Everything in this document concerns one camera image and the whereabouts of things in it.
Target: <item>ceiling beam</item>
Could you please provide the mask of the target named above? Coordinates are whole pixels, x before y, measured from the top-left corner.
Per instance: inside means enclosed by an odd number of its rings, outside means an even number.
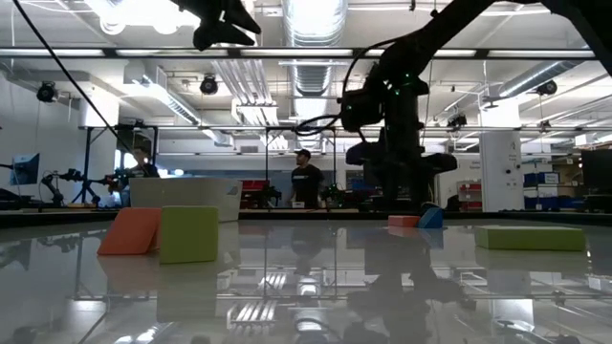
[[[199,52],[192,48],[54,48],[63,59],[299,59],[350,60],[364,48],[210,48]],[[382,49],[371,50],[361,59],[379,59]],[[0,58],[51,58],[45,49],[33,47],[0,47]],[[564,60],[597,61],[595,54],[584,49],[441,49],[434,60]]]

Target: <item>air duct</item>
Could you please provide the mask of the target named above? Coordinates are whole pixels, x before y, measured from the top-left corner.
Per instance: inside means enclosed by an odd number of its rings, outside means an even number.
[[[581,46],[582,49],[589,49],[588,46]],[[584,61],[545,61],[527,72],[515,77],[512,80],[506,81],[498,87],[491,87],[491,96],[488,100],[500,100],[511,97],[516,97],[524,94],[525,92],[535,89],[537,86],[554,79],[564,73],[567,73],[574,68],[584,63]],[[454,103],[450,104],[445,112],[454,109],[454,112],[459,112],[462,109],[476,103],[478,101],[477,95],[473,93],[482,93],[485,90],[485,86],[477,86],[467,94]]]
[[[334,47],[342,37],[348,12],[348,0],[283,0],[283,23],[289,47]],[[291,76],[296,96],[320,97],[329,94],[334,67],[292,66]],[[295,99],[296,114],[301,119],[325,113],[326,99]]]
[[[497,91],[500,98],[511,98],[531,91],[584,63],[584,61],[542,62],[516,78],[503,83]]]

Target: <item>small orange block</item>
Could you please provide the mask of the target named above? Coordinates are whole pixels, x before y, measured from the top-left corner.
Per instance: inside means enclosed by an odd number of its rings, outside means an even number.
[[[160,208],[124,208],[111,224],[98,254],[145,254],[158,249],[161,224]]]
[[[419,220],[419,216],[389,216],[388,225],[416,228]]]

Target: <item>person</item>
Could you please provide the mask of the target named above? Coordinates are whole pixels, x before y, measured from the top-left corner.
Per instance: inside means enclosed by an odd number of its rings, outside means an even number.
[[[130,168],[129,172],[133,178],[159,178],[160,174],[154,164],[149,163],[151,160],[151,152],[147,147],[134,147],[134,160],[137,165]]]
[[[127,169],[126,175],[129,178],[160,178],[157,167],[150,163],[151,153],[145,146],[134,147],[133,156],[136,161],[136,166]],[[129,198],[129,180],[120,180],[116,185],[110,185],[108,191],[117,191],[120,193],[121,203],[123,206],[130,205]]]
[[[297,152],[297,168],[291,174],[293,188],[289,202],[295,199],[296,202],[303,202],[306,208],[316,209],[318,192],[325,178],[321,170],[310,164],[310,158],[311,154],[306,149]]]

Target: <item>green block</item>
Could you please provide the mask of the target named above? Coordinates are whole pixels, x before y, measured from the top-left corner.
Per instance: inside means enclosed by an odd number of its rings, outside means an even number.
[[[214,262],[219,240],[219,210],[211,206],[162,208],[160,263]]]
[[[559,226],[480,226],[474,239],[488,249],[583,251],[586,245],[582,229]]]

